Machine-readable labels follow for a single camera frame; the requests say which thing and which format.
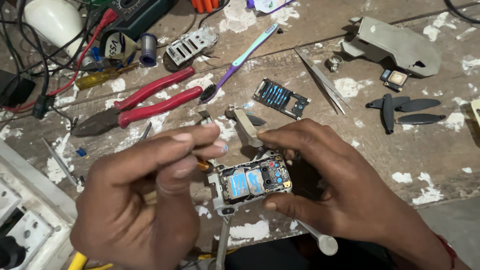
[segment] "purple toothbrush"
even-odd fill
[[[200,95],[200,102],[207,103],[211,101],[218,90],[222,87],[222,85],[235,73],[240,67],[245,63],[247,58],[258,48],[262,45],[274,32],[275,29],[278,27],[278,24],[273,24],[269,27],[265,32],[263,32],[255,42],[248,48],[248,50],[238,57],[228,68],[227,73],[223,76],[223,78],[218,82],[218,84],[212,84],[205,89],[205,91]]]

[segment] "red probe cable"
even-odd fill
[[[93,36],[92,36],[92,39],[90,40],[90,42],[88,43],[88,45],[85,47],[85,49],[82,51],[82,54],[80,55],[80,58],[78,59],[78,63],[77,63],[77,68],[80,67],[80,65],[82,64],[82,60],[84,59],[84,56],[85,54],[87,53],[88,49],[92,46],[93,42],[95,41],[96,39],[96,36],[98,35],[98,33],[100,33],[100,31],[105,28],[105,26],[109,25],[110,23],[112,23],[113,21],[115,21],[117,19],[117,14],[112,10],[112,9],[108,9],[107,11],[105,11],[105,13],[103,14],[103,17],[102,17],[102,20],[100,21],[100,23],[97,25],[96,29],[95,29],[95,32],[93,33]],[[77,75],[78,75],[78,71],[75,71],[75,73],[73,74],[73,77],[70,79],[69,82],[67,82],[66,85],[58,88],[57,90],[55,91],[52,91],[50,93],[48,93],[48,96],[53,96],[53,95],[56,95],[58,94],[59,92],[63,91],[64,89],[66,89],[67,87],[69,87],[74,81],[75,79],[77,78]],[[23,106],[23,107],[19,107],[19,108],[8,108],[8,107],[3,107],[4,109],[8,110],[8,111],[12,111],[12,112],[18,112],[18,111],[21,111],[21,110],[25,110],[29,107],[32,107],[34,104],[35,104],[36,100],[35,101],[32,101],[30,103],[28,103],[27,105]]]

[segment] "drone circuit board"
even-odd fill
[[[278,192],[292,185],[280,155],[226,168],[219,174],[223,200],[227,205]]]

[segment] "wooden table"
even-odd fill
[[[480,6],[476,2],[459,0],[456,4],[465,4],[463,12],[467,14],[480,13]],[[221,59],[204,61],[198,58],[193,64],[197,71],[194,77],[160,92],[140,106],[157,103],[191,86],[205,88],[212,82],[218,82],[230,63],[269,25],[279,22],[280,27],[287,31],[271,36],[228,80],[222,87],[223,92],[214,101],[204,106],[192,101],[151,118],[153,129],[150,135],[195,124],[201,119],[197,112],[207,109],[221,127],[221,137],[228,141],[229,152],[219,161],[226,165],[246,162],[252,157],[253,150],[247,146],[236,123],[224,118],[228,104],[246,106],[248,111],[265,119],[267,124],[263,128],[278,128],[294,121],[252,101],[253,92],[261,80],[268,77],[311,98],[312,102],[306,107],[303,117],[331,126],[365,156],[398,196],[412,206],[421,208],[480,194],[479,127],[473,120],[469,104],[480,95],[480,36],[479,31],[472,31],[468,23],[444,13],[446,7],[442,0],[299,0],[272,15],[257,16],[244,8],[244,0],[231,0],[224,11],[206,20],[209,26],[220,33],[212,55]],[[15,10],[10,11],[13,17]],[[434,40],[443,52],[439,73],[424,79],[410,78],[401,93],[387,89],[379,80],[384,63],[345,57],[346,62],[338,72],[329,73],[324,62],[333,53],[341,52],[340,42],[348,38],[348,31],[352,30],[348,19],[361,16],[371,16],[398,27],[429,34],[428,38]],[[193,30],[202,17],[203,14],[198,16]],[[180,34],[192,19],[192,7],[186,0],[180,0],[169,14],[152,26],[150,32],[165,42]],[[12,39],[20,40],[14,27],[9,27],[9,33]],[[318,65],[322,72],[348,98],[351,109],[343,105],[346,115],[337,114],[327,102],[293,50],[295,45],[302,46],[316,63],[320,63]],[[26,44],[22,43],[22,47],[26,48],[28,54],[32,53]],[[158,55],[163,53],[164,49],[160,49]],[[2,47],[0,67],[14,72],[9,57],[8,51]],[[54,90],[66,83],[68,79],[65,76],[68,74],[62,72],[54,76],[49,89]],[[113,101],[123,99],[165,75],[168,72],[162,63],[153,68],[139,68],[123,74],[115,81],[81,91],[77,98],[72,97],[70,89],[59,96],[56,104],[64,113],[78,116],[81,122],[109,108]],[[39,87],[30,99],[36,98],[38,93]],[[445,114],[448,119],[425,126],[396,125],[395,133],[386,135],[379,111],[365,108],[366,103],[386,93],[394,97],[410,96],[412,99],[436,98],[442,105],[425,113]],[[11,115],[0,112],[0,117],[0,121],[4,121]],[[73,198],[78,196],[81,188],[71,186],[40,138],[55,142],[57,151],[75,175],[86,175],[97,158],[133,145],[149,122],[132,123],[126,130],[117,128],[97,137],[76,138],[69,134],[68,121],[54,112],[49,112],[41,121],[24,115],[15,117],[18,119],[3,128],[1,138]],[[79,147],[86,150],[87,157],[81,158],[75,153]],[[301,165],[289,169],[294,192],[306,197],[318,197],[319,176],[314,171],[306,174],[303,170]],[[216,248],[221,218],[213,211],[210,193],[203,181],[195,179],[191,191],[202,223],[197,246],[202,251],[210,252]],[[306,230],[280,214],[264,212],[261,202],[254,202],[239,209],[232,221],[231,232],[229,248],[290,237],[306,233]]]

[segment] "screwdriver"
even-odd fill
[[[77,79],[75,81],[75,84],[77,85],[78,89],[84,90],[88,89],[94,86],[98,86],[108,80],[114,80],[120,76],[123,72],[130,71],[136,67],[138,67],[140,63],[135,62],[132,63],[131,65],[128,65],[126,67],[119,68],[117,70],[116,67],[111,67],[109,69],[100,71],[100,72],[95,72],[92,75],[88,75],[85,77],[82,77],[80,79]]]

